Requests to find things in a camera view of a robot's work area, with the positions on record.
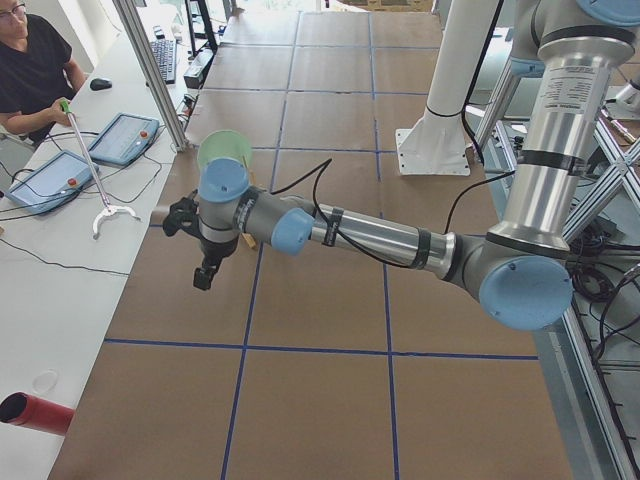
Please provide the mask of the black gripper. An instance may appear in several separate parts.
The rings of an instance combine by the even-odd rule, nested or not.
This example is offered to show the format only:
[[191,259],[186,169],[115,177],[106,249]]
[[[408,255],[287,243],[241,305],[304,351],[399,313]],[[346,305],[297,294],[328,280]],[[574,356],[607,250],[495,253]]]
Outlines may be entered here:
[[203,260],[201,266],[194,270],[193,286],[202,291],[210,290],[223,260],[236,251],[237,244],[237,239],[222,243],[202,240]]

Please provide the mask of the person's hand on stick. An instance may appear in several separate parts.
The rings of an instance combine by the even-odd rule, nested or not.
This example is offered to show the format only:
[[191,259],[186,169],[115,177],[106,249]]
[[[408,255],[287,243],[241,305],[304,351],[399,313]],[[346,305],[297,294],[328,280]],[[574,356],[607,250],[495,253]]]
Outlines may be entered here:
[[63,125],[65,127],[70,127],[71,126],[71,122],[70,122],[70,119],[68,117],[68,114],[66,113],[66,111],[63,108],[64,105],[65,105],[65,103],[63,102],[62,99],[59,99],[58,101],[54,102],[48,108],[49,118],[50,118],[51,122]]

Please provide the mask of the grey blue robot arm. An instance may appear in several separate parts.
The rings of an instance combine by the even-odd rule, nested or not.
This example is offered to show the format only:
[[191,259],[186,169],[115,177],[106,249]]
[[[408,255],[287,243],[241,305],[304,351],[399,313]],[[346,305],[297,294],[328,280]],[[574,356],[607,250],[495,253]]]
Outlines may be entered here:
[[639,37],[635,1],[523,1],[513,71],[541,85],[501,221],[483,237],[437,234],[250,183],[242,151],[216,135],[199,146],[194,233],[204,253],[194,283],[210,287],[247,233],[295,255],[308,241],[354,248],[400,268],[427,270],[466,290],[496,321],[537,330],[558,320],[573,287],[562,230],[612,71]]

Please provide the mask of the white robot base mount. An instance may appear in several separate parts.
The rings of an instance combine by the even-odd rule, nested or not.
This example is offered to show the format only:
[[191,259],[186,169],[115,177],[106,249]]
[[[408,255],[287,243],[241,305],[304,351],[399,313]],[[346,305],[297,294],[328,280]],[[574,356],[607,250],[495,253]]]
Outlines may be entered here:
[[501,9],[497,0],[451,3],[424,113],[412,128],[396,131],[402,175],[470,174],[462,117]]

